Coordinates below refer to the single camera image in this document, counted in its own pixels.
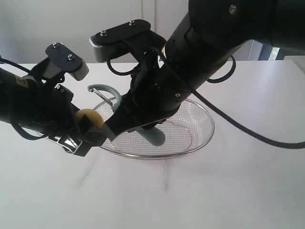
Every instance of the wire mesh basket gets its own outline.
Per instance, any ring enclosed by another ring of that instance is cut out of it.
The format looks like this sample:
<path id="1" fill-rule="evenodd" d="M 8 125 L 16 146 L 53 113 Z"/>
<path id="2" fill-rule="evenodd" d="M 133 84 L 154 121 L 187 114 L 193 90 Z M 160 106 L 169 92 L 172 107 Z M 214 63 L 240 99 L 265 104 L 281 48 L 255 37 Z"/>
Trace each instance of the wire mesh basket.
<path id="1" fill-rule="evenodd" d="M 106 102 L 98 104 L 96 110 L 106 121 L 113 111 Z M 114 141 L 109 139 L 101 146 L 114 154 L 135 159 L 160 160 L 183 156 L 194 152 L 212 139 L 214 121 L 210 114 L 198 103 L 186 99 L 179 111 L 156 126 L 165 134 L 162 146 L 153 146 L 139 133 L 123 133 Z"/>

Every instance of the table surface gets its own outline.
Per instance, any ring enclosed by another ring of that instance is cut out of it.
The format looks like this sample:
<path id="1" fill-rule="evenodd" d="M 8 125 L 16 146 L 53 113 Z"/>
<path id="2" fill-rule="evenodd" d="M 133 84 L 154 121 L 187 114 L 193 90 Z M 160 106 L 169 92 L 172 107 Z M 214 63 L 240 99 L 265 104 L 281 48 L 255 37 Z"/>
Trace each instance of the table surface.
<path id="1" fill-rule="evenodd" d="M 118 71 L 134 66 L 113 65 Z M 82 82 L 66 76 L 64 83 L 79 108 L 100 102 L 87 92 L 89 84 L 128 90 L 128 76 L 113 75 L 105 64 L 88 66 Z M 229 69 L 227 63 L 213 78 Z M 305 140 L 304 88 L 305 75 L 293 62 L 237 62 L 232 78 L 205 83 L 199 92 L 245 126 L 299 142 Z M 266 145 L 209 112 L 215 121 L 210 143 L 164 161 L 100 148 L 85 158 L 73 156 L 45 139 L 27 141 L 0 123 L 0 228 L 304 228 L 305 150 Z"/>

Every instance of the yellow ball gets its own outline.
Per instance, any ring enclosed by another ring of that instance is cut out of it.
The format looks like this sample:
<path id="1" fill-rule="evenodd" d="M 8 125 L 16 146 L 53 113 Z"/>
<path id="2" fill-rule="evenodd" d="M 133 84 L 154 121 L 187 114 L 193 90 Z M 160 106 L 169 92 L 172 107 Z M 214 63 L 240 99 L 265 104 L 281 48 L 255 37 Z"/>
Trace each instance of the yellow ball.
<path id="1" fill-rule="evenodd" d="M 96 128 L 101 129 L 102 125 L 104 124 L 104 120 L 98 112 L 92 109 L 79 110 L 75 113 L 76 121 L 80 122 L 84 115 L 86 115 L 90 119 L 90 121 L 95 125 Z"/>

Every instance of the mesh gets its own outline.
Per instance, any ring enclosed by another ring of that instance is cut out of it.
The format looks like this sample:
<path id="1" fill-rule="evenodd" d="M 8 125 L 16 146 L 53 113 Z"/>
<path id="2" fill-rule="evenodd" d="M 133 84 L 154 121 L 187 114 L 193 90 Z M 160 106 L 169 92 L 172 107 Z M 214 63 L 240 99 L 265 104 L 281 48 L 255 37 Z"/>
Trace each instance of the mesh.
<path id="1" fill-rule="evenodd" d="M 103 102 L 95 110 L 106 121 L 113 111 Z M 136 131 L 123 133 L 113 142 L 105 141 L 101 148 L 113 153 L 139 159 L 167 159 L 193 152 L 206 145 L 214 134 L 214 122 L 209 113 L 197 103 L 185 100 L 179 111 L 156 126 L 165 133 L 162 146 L 153 146 Z"/>

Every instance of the screw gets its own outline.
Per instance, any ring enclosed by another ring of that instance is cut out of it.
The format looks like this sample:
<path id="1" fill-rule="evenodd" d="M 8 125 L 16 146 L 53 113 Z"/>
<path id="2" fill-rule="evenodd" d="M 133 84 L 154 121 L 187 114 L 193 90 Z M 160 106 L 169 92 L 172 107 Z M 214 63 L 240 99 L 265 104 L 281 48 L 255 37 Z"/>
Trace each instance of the screw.
<path id="1" fill-rule="evenodd" d="M 56 49 L 58 47 L 58 43 L 54 42 L 53 44 L 53 48 Z"/>
<path id="2" fill-rule="evenodd" d="M 229 13 L 230 14 L 236 14 L 236 12 L 237 12 L 237 7 L 235 5 L 231 5 L 229 7 Z"/>
<path id="3" fill-rule="evenodd" d="M 74 59 L 74 56 L 72 56 L 71 54 L 68 55 L 68 61 L 71 61 Z"/>
<path id="4" fill-rule="evenodd" d="M 130 22 L 129 22 L 129 25 L 130 25 L 130 26 L 135 26 L 134 20 L 130 21 Z"/>
<path id="5" fill-rule="evenodd" d="M 101 32 L 101 36 L 102 36 L 102 37 L 107 37 L 107 32 L 106 32 L 106 30 L 103 30 L 103 31 Z"/>

